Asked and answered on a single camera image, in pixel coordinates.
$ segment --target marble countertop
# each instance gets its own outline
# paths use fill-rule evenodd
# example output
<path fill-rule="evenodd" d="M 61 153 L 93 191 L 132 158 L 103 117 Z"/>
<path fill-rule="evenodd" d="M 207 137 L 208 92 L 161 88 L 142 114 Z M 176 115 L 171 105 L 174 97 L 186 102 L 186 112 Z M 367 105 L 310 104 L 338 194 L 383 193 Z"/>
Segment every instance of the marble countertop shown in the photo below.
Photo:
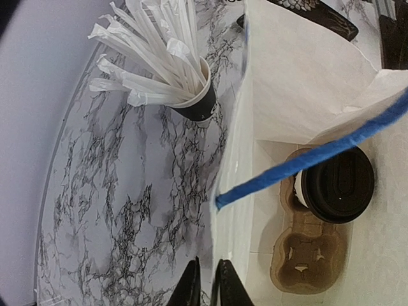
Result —
<path fill-rule="evenodd" d="M 241 77 L 242 4 L 199 0 L 200 53 L 218 112 L 205 126 L 163 106 L 133 108 L 120 92 L 90 92 L 98 45 L 62 123 L 40 221 L 38 305 L 165 305 L 187 262 L 201 261 L 209 303 L 208 197 Z"/>

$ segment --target paper cup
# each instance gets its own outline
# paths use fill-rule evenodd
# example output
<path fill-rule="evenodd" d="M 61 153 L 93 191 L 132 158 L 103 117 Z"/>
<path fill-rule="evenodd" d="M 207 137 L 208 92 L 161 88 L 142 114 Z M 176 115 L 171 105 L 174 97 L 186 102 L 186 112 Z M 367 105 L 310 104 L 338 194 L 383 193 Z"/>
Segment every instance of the paper cup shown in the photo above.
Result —
<path fill-rule="evenodd" d="M 355 147 L 299 172 L 295 193 L 299 202 L 328 223 L 355 220 L 374 192 L 374 171 L 368 157 Z"/>
<path fill-rule="evenodd" d="M 209 120 L 217 108 L 217 97 L 211 82 L 210 66 L 202 57 L 200 57 L 200 63 L 201 71 L 207 80 L 203 90 L 193 99 L 171 106 L 176 112 L 195 122 Z"/>

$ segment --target coffee cup lid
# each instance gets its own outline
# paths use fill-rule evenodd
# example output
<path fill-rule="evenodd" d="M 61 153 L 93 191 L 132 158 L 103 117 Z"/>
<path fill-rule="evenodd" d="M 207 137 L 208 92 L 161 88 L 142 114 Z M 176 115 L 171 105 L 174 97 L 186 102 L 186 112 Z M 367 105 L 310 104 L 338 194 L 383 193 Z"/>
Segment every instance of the coffee cup lid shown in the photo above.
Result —
<path fill-rule="evenodd" d="M 355 147 L 302 173 L 302 194 L 309 209 L 330 223 L 347 223 L 361 215 L 374 192 L 374 171 Z"/>

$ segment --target blue twisted paper handle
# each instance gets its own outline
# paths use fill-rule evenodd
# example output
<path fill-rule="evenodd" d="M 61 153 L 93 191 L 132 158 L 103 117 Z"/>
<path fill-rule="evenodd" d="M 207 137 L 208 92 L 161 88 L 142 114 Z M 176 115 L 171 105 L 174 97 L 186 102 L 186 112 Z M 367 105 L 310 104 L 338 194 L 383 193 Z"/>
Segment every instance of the blue twisted paper handle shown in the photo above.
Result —
<path fill-rule="evenodd" d="M 315 149 L 312 149 L 290 161 L 270 168 L 250 179 L 249 181 L 235 186 L 230 191 L 220 194 L 215 199 L 215 205 L 222 209 L 226 205 L 243 198 L 251 193 L 270 187 L 281 180 L 298 173 L 303 169 L 310 168 L 315 164 L 336 156 L 337 154 L 349 150 L 367 138 L 374 136 L 386 127 L 396 123 L 398 119 L 408 111 L 408 89 L 405 93 L 377 117 L 367 121 L 362 127 L 334 142 L 327 143 Z"/>

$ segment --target white wall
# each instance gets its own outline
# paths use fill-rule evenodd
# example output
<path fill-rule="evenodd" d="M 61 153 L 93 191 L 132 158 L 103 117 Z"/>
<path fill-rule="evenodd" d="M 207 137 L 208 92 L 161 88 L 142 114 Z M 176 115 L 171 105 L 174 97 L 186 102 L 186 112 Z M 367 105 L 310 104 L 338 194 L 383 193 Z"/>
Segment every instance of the white wall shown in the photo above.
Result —
<path fill-rule="evenodd" d="M 93 23 L 110 0 L 26 0 L 0 41 L 0 295 L 34 302 L 45 178 Z"/>

